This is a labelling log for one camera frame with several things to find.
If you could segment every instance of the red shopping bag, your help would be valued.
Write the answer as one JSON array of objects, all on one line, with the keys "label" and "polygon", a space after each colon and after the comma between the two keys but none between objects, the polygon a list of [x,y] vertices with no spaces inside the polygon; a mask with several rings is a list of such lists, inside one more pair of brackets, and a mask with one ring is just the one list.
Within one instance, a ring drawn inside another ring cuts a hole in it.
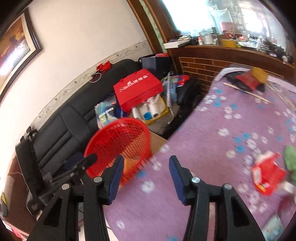
[{"label": "red shopping bag", "polygon": [[113,88],[119,105],[125,112],[163,92],[161,82],[147,69],[139,70],[121,79]]}]

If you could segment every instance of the framed picture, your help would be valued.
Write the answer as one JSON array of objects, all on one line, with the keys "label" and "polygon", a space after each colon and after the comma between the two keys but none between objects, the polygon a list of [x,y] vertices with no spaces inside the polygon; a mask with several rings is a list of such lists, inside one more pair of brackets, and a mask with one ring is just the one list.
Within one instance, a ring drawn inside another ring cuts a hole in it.
[{"label": "framed picture", "polygon": [[26,8],[0,39],[0,102],[17,75],[41,50]]}]

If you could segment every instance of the sofa backrest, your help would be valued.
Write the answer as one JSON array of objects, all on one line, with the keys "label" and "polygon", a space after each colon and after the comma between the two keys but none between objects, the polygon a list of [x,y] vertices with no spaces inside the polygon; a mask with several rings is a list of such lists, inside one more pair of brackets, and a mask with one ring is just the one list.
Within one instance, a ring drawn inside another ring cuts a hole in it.
[{"label": "sofa backrest", "polygon": [[113,85],[141,69],[131,59],[112,65],[96,83],[88,82],[73,94],[34,136],[38,166],[52,175],[76,152],[84,152],[98,130],[94,106],[106,98]]}]

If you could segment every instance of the red basket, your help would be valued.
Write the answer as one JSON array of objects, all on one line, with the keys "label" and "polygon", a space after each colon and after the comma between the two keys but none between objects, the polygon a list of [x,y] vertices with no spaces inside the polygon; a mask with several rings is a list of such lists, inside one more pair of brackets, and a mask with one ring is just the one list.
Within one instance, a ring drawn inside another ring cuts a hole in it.
[{"label": "red basket", "polygon": [[152,156],[150,133],[146,125],[134,118],[118,119],[101,130],[89,141],[84,156],[96,153],[98,159],[86,172],[90,178],[100,176],[113,165],[117,155],[124,157],[121,184],[130,180]]}]

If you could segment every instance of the silver screw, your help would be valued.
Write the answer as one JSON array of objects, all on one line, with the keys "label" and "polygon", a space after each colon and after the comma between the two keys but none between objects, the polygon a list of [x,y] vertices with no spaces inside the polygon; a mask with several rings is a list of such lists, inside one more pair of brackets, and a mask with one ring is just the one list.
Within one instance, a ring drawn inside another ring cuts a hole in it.
[{"label": "silver screw", "polygon": [[70,187],[68,183],[63,184],[62,189],[67,190]]},{"label": "silver screw", "polygon": [[199,183],[199,182],[200,182],[200,179],[199,179],[198,177],[193,177],[193,178],[191,179],[191,181],[192,181],[193,183]]},{"label": "silver screw", "polygon": [[95,177],[94,178],[94,182],[95,183],[99,183],[99,182],[101,182],[103,179],[101,178],[101,177]]},{"label": "silver screw", "polygon": [[224,187],[228,190],[230,190],[232,188],[232,186],[229,183],[224,184]]}]

